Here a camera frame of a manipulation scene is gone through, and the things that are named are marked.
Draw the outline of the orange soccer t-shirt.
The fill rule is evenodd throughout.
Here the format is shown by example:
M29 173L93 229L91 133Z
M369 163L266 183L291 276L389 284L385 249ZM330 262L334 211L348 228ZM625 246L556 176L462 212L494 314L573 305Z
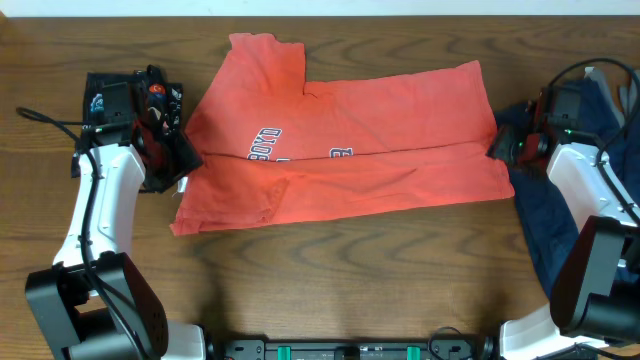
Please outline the orange soccer t-shirt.
M507 199L476 61L312 82L305 48L235 33L186 134L202 158L172 232L328 221Z

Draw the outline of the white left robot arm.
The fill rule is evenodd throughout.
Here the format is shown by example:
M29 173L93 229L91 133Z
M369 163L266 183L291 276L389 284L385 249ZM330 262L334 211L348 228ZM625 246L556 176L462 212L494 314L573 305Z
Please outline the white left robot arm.
M86 126L72 173L80 185L66 238L25 295L56 359L204 359L201 327L170 321L129 256L142 186L171 180L170 136L141 125Z

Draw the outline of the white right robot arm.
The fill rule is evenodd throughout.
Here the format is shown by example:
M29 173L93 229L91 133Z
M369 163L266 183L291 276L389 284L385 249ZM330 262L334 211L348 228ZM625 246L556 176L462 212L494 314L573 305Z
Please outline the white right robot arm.
M639 207L594 134L502 126L488 155L511 167L541 166L560 191L579 237L548 304L500 328L502 359L608 356L639 341L639 288L616 280L639 270Z

